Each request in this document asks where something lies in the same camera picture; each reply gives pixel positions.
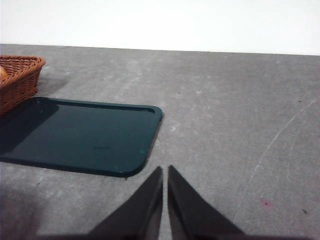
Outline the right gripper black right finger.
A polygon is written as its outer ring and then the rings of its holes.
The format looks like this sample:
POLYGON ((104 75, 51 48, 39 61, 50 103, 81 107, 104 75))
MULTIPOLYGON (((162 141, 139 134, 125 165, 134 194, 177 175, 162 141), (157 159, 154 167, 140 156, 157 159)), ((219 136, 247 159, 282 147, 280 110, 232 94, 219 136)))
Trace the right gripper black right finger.
POLYGON ((167 203, 174 240, 247 240, 248 236, 207 203, 172 165, 167 203))

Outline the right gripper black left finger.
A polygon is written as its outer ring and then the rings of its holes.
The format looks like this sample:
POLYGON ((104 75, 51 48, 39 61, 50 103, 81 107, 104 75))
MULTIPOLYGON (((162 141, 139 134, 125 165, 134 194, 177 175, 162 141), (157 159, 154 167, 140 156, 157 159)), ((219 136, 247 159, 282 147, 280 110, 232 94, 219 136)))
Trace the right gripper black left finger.
POLYGON ((163 170, 157 167, 133 195, 88 233, 95 240, 157 240, 163 210, 163 170))

